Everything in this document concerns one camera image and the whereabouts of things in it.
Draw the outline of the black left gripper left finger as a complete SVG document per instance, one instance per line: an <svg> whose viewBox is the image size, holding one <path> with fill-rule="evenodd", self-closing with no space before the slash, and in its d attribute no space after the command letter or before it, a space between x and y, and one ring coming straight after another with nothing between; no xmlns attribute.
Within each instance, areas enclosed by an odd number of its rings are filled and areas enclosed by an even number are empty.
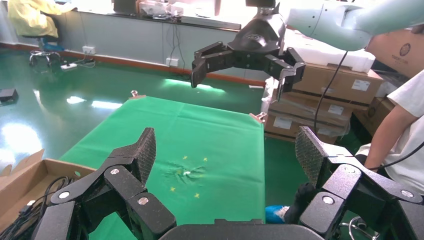
<svg viewBox="0 0 424 240"><path fill-rule="evenodd" d="M33 238L87 240L115 213L138 240L160 239L177 221L147 190L155 158L155 131L147 127L135 143L114 149L97 170L54 193Z"/></svg>

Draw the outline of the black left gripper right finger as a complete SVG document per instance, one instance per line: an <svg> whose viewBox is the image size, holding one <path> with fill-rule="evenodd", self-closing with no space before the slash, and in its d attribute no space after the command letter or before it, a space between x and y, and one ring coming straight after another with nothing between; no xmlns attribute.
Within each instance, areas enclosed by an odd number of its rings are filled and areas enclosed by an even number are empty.
<svg viewBox="0 0 424 240"><path fill-rule="evenodd" d="M299 219L301 225L329 240L350 211L388 240L423 239L419 193L365 168L347 149L320 141L307 126L298 130L295 153L317 190Z"/></svg>

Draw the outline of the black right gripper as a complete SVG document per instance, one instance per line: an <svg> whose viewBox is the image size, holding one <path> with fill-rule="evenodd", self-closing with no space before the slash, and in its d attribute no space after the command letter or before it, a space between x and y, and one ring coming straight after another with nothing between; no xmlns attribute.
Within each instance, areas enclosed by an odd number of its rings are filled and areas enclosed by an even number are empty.
<svg viewBox="0 0 424 240"><path fill-rule="evenodd" d="M201 48L194 53L191 70L191 87L196 88L208 73L228 68L264 68L278 80L276 99L291 92L300 82L306 63L293 48L279 55L286 23L280 14L256 15L243 27L228 45L221 41Z"/></svg>

